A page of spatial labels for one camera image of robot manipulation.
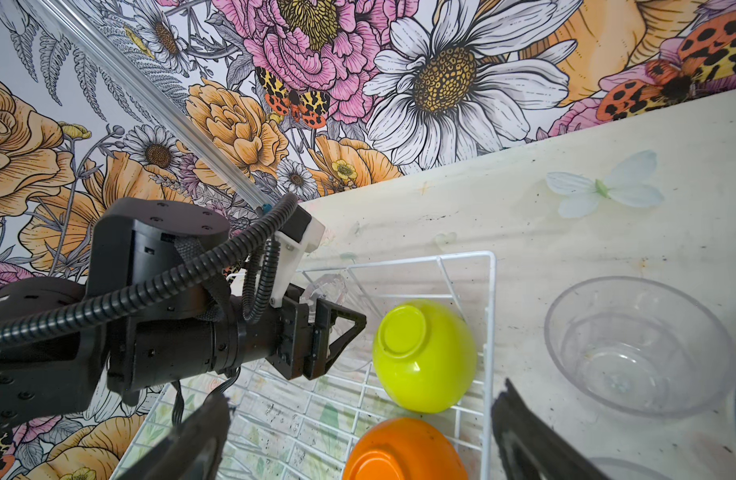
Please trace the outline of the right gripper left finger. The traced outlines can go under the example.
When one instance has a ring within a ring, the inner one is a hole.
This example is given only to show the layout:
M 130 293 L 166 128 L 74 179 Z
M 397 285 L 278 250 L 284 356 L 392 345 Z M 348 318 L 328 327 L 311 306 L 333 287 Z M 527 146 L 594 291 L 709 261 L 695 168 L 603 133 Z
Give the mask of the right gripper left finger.
M 209 396 L 184 423 L 126 470 L 121 479 L 214 480 L 231 426 L 228 399 Z

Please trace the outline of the orange bowl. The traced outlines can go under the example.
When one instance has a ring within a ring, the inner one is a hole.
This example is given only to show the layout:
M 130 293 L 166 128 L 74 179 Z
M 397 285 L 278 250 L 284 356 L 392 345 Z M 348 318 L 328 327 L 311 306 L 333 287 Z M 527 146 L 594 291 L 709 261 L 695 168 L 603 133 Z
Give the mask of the orange bowl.
M 466 479 L 449 440 L 429 423 L 397 418 L 367 431 L 352 450 L 344 479 Z

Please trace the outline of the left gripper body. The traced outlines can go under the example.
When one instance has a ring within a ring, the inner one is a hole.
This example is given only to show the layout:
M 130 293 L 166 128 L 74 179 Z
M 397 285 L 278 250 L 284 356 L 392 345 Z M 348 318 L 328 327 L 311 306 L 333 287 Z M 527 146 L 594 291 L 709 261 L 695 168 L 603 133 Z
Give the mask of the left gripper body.
M 231 377 L 291 344 L 281 334 L 291 315 L 283 291 L 324 231 L 302 207 L 288 220 L 275 207 L 234 237 L 224 217 L 197 206 L 166 229 L 135 222 L 134 231 L 129 272 L 139 284 L 204 254 L 214 270 L 111 323 L 110 390 L 138 392 L 207 372 Z

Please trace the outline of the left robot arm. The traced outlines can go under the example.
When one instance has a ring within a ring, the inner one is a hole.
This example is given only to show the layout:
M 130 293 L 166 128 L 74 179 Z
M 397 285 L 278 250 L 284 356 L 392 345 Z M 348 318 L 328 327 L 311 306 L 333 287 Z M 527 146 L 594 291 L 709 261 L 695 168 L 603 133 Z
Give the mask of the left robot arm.
M 100 384 L 135 405 L 207 372 L 233 382 L 260 359 L 289 380 L 325 375 L 367 318 L 308 304 L 292 283 L 322 233 L 293 195 L 238 234 L 197 205 L 115 202 L 93 230 L 85 283 L 0 287 L 0 432 L 82 412 Z

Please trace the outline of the lime green bowl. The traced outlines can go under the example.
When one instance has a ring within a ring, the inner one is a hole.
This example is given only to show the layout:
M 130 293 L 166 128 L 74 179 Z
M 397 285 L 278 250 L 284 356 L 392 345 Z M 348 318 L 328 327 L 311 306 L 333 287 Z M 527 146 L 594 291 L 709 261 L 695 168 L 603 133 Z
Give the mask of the lime green bowl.
M 384 316 L 374 335 L 372 357 L 382 387 L 396 404 L 438 414 L 469 390 L 478 347 L 470 327 L 450 307 L 415 299 Z

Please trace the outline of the white wire dish rack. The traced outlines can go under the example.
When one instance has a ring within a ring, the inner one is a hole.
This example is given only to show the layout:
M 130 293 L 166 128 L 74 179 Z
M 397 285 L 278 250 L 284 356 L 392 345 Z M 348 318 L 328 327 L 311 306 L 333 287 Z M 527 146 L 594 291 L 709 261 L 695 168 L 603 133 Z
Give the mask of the white wire dish rack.
M 426 416 L 454 446 L 472 479 L 490 479 L 497 259 L 489 251 L 440 254 L 304 268 L 307 287 L 326 274 L 345 277 L 342 304 L 364 313 L 366 329 L 323 377 L 286 380 L 269 363 L 245 366 L 228 390 L 232 424 L 218 471 L 221 479 L 337 479 L 360 438 L 406 410 L 390 399 L 372 362 L 382 318 L 396 306 L 428 299 L 450 307 L 473 332 L 475 379 L 453 407 Z

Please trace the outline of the clear glass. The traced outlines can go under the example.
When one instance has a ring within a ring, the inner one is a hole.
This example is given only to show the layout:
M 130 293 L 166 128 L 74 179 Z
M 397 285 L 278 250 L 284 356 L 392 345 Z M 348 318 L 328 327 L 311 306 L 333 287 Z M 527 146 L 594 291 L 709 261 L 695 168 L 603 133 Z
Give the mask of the clear glass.
M 341 304 L 348 293 L 348 286 L 341 274 L 326 274 L 311 282 L 301 297 L 303 303 L 312 306 L 318 299 Z
M 650 468 L 629 461 L 598 457 L 591 464 L 612 480 L 669 480 L 669 477 Z
M 717 316 L 652 280 L 606 276 L 569 287 L 549 307 L 544 338 L 581 393 L 643 418 L 702 413 L 736 378 L 734 344 Z

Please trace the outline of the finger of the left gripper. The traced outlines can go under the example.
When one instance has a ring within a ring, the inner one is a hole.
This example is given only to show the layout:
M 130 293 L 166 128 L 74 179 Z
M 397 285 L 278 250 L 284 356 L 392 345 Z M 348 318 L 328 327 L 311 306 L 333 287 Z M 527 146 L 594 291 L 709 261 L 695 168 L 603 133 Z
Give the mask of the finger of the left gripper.
M 345 320 L 350 327 L 335 339 L 331 330 L 338 320 Z M 319 298 L 315 303 L 315 320 L 311 326 L 311 346 L 305 357 L 304 376 L 315 380 L 324 376 L 334 366 L 345 349 L 367 326 L 367 316 L 332 301 Z

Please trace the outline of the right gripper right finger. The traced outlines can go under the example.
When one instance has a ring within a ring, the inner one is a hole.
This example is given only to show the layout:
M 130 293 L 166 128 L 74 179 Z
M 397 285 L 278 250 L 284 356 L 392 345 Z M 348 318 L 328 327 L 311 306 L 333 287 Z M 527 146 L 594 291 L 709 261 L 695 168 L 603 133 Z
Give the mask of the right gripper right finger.
M 507 479 L 607 478 L 527 407 L 510 380 L 491 407 L 491 420 Z

